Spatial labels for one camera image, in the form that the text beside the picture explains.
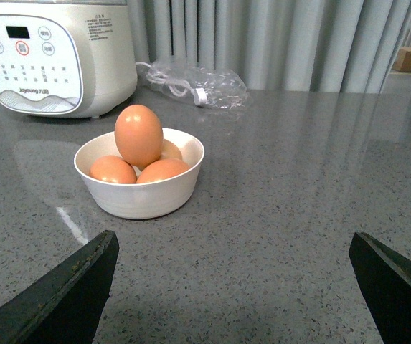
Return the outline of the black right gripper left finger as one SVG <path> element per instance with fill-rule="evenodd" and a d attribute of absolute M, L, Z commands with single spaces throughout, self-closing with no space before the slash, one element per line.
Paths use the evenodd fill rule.
<path fill-rule="evenodd" d="M 104 231 L 0 307 L 0 343 L 91 343 L 119 244 Z"/>

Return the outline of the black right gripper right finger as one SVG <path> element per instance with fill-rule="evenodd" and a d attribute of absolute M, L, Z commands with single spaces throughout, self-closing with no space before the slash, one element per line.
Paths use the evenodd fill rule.
<path fill-rule="evenodd" d="M 353 235 L 349 258 L 384 343 L 411 343 L 411 260 L 364 232 Z"/>

